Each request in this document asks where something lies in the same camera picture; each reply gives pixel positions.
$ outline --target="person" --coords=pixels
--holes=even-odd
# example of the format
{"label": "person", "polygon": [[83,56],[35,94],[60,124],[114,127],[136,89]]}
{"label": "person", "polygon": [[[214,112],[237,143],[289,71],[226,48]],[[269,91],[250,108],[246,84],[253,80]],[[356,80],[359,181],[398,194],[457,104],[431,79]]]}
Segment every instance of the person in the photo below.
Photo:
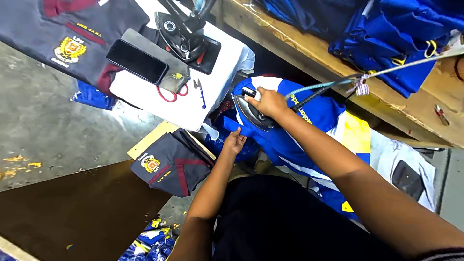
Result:
{"label": "person", "polygon": [[464,260],[463,232],[304,121],[281,94],[258,91],[261,101],[247,101],[298,141],[367,231],[290,179],[253,175],[228,183],[246,141],[238,128],[194,197],[169,261]]}

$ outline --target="red scissors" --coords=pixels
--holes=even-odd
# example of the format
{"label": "red scissors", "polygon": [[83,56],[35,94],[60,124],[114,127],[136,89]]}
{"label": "red scissors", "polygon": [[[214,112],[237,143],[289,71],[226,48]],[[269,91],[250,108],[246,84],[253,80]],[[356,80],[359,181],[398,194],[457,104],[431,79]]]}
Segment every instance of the red scissors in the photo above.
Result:
{"label": "red scissors", "polygon": [[161,96],[161,98],[162,98],[163,100],[165,100],[165,101],[167,101],[167,102],[169,102],[169,103],[173,103],[173,102],[175,102],[175,101],[177,100],[177,95],[179,95],[179,96],[185,96],[185,95],[188,94],[188,86],[187,86],[187,84],[184,84],[184,86],[185,86],[185,89],[186,89],[185,93],[179,93],[179,92],[178,92],[178,93],[175,93],[175,92],[173,92],[173,91],[171,92],[171,93],[174,95],[174,99],[172,99],[172,100],[168,100],[168,99],[164,98],[164,96],[161,94],[161,91],[160,91],[160,87],[159,87],[159,86],[156,86],[156,89],[158,90],[158,94]]}

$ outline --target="embroidered logo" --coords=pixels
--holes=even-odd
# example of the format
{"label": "embroidered logo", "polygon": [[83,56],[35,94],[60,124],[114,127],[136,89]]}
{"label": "embroidered logo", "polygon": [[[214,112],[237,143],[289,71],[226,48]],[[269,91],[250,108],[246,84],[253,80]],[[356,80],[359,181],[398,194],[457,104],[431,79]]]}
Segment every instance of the embroidered logo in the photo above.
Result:
{"label": "embroidered logo", "polygon": [[177,80],[184,78],[184,76],[181,73],[173,73],[171,77]]}
{"label": "embroidered logo", "polygon": [[155,159],[153,155],[148,155],[141,160],[142,167],[150,173],[155,173],[160,169],[160,161]]}
{"label": "embroidered logo", "polygon": [[72,39],[66,37],[60,46],[55,48],[55,55],[63,62],[76,63],[79,61],[78,56],[84,54],[87,49],[83,43],[84,41],[76,36]]}

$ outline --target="concrete floor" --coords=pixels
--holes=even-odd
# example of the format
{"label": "concrete floor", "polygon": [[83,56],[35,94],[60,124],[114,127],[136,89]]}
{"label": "concrete floor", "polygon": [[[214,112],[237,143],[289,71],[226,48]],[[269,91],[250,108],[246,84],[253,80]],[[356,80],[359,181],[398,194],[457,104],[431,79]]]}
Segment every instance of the concrete floor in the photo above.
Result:
{"label": "concrete floor", "polygon": [[0,192],[124,160],[162,120],[70,101],[75,80],[0,42]]}

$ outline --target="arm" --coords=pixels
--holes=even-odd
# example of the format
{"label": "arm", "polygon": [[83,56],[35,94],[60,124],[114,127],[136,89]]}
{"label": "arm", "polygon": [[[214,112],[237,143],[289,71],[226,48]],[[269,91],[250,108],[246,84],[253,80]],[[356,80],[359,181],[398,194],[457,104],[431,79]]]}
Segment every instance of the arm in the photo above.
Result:
{"label": "arm", "polygon": [[226,192],[227,182],[246,137],[240,128],[231,132],[209,177],[200,187],[188,209],[182,234],[169,261],[209,260],[212,257],[213,226]]}
{"label": "arm", "polygon": [[405,257],[464,247],[464,233],[399,191],[332,137],[308,124],[276,91],[258,88],[261,102],[248,102],[272,117],[337,185],[371,233]]}

